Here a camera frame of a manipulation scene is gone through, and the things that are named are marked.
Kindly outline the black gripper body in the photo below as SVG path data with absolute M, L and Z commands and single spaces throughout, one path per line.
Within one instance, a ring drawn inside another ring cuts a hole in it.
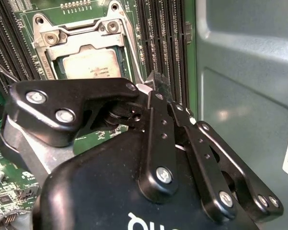
M 176 150 L 179 187 L 165 204 L 140 191 L 138 136 L 115 137 L 60 165 L 46 179 L 35 230 L 254 230 L 246 214 L 217 224 L 202 209 L 184 151 Z

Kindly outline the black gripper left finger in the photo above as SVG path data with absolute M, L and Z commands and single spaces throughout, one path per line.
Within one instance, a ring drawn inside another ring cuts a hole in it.
M 140 135 L 138 185 L 161 201 L 161 87 L 125 78 L 21 81 L 10 88 L 0 127 L 2 155 L 31 172 L 40 186 L 76 157 L 77 137 L 129 126 Z

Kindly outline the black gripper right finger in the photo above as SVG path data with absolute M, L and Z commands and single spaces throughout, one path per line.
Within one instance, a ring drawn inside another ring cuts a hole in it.
M 205 122 L 192 124 L 161 79 L 163 222 L 267 222 L 283 215 L 275 194 Z

